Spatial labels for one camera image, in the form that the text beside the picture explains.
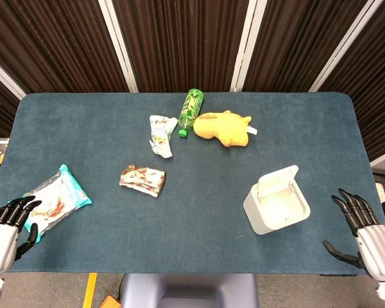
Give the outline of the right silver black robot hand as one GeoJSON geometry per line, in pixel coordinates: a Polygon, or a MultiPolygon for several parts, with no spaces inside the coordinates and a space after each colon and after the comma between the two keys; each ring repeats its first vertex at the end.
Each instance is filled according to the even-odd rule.
{"type": "Polygon", "coordinates": [[[342,253],[327,240],[322,241],[323,246],[335,259],[364,269],[371,278],[385,282],[385,225],[364,198],[342,188],[338,192],[340,196],[332,195],[331,199],[344,215],[359,253],[342,253]]]}

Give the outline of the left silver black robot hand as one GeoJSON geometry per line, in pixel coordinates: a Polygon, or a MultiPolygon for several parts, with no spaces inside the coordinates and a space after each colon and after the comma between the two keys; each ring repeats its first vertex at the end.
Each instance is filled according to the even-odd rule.
{"type": "Polygon", "coordinates": [[[38,238],[38,225],[32,224],[30,235],[25,243],[19,244],[21,233],[30,212],[42,202],[34,196],[16,198],[0,207],[0,275],[6,273],[29,249],[34,247],[38,238]]]}

